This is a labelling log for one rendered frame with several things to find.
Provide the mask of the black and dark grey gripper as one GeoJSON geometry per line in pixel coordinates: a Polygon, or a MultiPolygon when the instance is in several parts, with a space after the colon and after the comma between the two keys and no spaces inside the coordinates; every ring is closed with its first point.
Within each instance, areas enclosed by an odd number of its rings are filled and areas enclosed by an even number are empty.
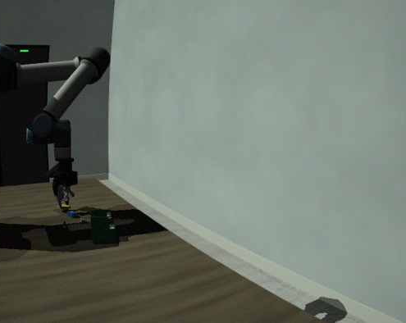
{"type": "Polygon", "coordinates": [[[55,158],[55,161],[59,162],[60,168],[54,174],[52,189],[59,207],[62,208],[62,200],[69,205],[69,199],[75,196],[70,186],[78,184],[77,171],[72,170],[74,158],[55,158]],[[63,185],[63,187],[59,185],[63,185]]]}

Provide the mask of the green rack of labelled bins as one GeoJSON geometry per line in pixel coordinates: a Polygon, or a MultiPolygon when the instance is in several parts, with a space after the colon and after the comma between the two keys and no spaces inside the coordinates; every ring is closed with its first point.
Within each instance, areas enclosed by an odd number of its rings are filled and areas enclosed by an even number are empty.
{"type": "Polygon", "coordinates": [[[90,210],[92,243],[116,241],[115,226],[110,212],[110,210],[90,210]]]}

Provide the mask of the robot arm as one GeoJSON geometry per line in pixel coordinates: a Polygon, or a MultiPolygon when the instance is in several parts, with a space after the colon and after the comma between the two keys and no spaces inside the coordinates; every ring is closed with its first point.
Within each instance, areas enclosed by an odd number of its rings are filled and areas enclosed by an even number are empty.
{"type": "Polygon", "coordinates": [[[26,133],[29,145],[54,143],[54,157],[69,158],[71,123],[59,119],[87,84],[101,79],[110,64],[108,51],[96,47],[90,49],[84,58],[76,57],[73,61],[29,65],[20,65],[18,59],[12,49],[0,43],[0,94],[18,89],[23,84],[66,80],[40,115],[34,118],[32,126],[27,127],[26,133]]]}

